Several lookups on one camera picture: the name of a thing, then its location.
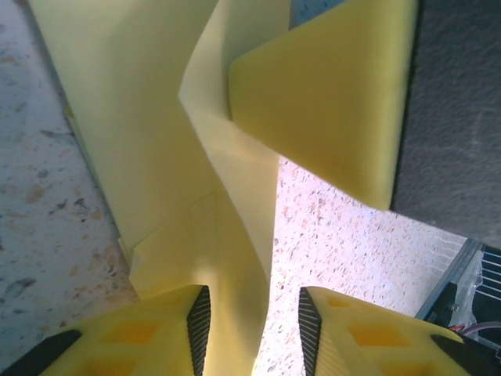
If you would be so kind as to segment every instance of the dark gray surface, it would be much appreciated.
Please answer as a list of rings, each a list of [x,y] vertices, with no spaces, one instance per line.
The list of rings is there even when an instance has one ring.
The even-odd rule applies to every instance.
[[[423,0],[392,210],[501,247],[501,1]]]

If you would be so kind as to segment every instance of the yellow sponge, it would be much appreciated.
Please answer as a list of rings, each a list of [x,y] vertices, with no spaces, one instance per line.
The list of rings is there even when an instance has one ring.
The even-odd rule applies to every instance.
[[[232,118],[354,198],[391,201],[417,0],[348,0],[235,60]]]
[[[210,320],[207,287],[143,300],[70,327],[82,336],[41,375],[201,375]]]
[[[459,335],[326,288],[301,289],[299,323],[308,376],[468,375],[431,338]]]

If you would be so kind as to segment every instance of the paper sheet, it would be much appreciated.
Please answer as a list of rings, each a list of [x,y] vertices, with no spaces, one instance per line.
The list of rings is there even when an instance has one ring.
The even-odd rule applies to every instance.
[[[226,69],[287,31],[290,3],[31,6],[135,289],[146,298],[209,285],[205,374],[251,374],[268,308],[278,157],[229,120]]]

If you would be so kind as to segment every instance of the terrazzo floor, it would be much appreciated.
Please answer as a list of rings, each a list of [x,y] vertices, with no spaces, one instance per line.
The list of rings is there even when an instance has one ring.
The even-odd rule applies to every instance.
[[[294,1],[293,24],[335,2]],[[0,2],[0,370],[61,327],[136,300],[106,203],[62,117],[26,2]],[[413,315],[464,242],[378,212],[285,159],[256,375],[300,375],[300,286]]]

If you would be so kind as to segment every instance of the square cutout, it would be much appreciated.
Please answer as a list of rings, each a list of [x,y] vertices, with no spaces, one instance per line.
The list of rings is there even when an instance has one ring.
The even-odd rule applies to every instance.
[[[409,347],[409,341],[390,324],[352,324],[351,335],[361,347]]]
[[[345,307],[350,306],[350,304],[343,299],[329,297],[328,302],[329,302],[329,306],[334,307],[334,308],[345,308]]]
[[[114,327],[103,337],[104,343],[137,343],[145,345],[157,331],[156,321],[131,321]]]
[[[100,357],[90,359],[75,376],[130,376],[137,360]]]
[[[387,362],[380,367],[386,376],[439,376],[433,364]]]

